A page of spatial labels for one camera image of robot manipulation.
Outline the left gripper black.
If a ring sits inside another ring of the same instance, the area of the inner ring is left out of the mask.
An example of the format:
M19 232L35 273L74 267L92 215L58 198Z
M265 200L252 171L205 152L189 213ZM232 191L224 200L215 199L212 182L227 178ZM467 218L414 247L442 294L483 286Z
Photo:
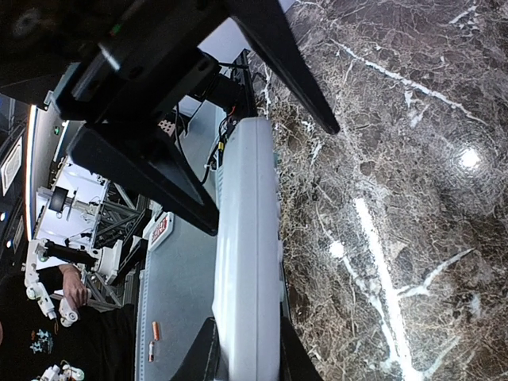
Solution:
M4 1L1 92L67 119L159 120L209 97L220 69L199 45L221 22L219 1ZM158 125L91 123L67 146L75 164L217 234L214 200Z

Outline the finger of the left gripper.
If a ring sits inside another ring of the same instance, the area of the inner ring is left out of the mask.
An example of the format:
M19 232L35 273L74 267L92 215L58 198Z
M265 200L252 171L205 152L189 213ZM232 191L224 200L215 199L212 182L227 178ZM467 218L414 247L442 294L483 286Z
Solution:
M252 50L270 67L313 119L329 134L340 126L321 88L307 67L278 1L227 1L229 16L236 22Z

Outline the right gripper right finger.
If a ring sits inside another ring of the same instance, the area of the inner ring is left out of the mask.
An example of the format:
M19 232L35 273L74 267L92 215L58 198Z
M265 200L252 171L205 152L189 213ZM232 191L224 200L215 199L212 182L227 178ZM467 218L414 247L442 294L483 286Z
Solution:
M322 381L294 326L287 317L281 318L280 380Z

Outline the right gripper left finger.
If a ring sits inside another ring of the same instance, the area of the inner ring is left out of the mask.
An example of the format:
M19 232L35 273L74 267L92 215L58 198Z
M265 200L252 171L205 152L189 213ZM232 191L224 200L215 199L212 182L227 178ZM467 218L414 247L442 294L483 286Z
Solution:
M215 380L220 353L217 323L208 317L174 374L174 381Z

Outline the white remote control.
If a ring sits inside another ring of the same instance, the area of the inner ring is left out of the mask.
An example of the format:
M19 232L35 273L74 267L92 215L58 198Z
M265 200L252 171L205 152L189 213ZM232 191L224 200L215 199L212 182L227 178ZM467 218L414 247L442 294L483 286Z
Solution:
M217 175L219 224L212 311L229 380L277 380L279 207L271 123L241 120Z

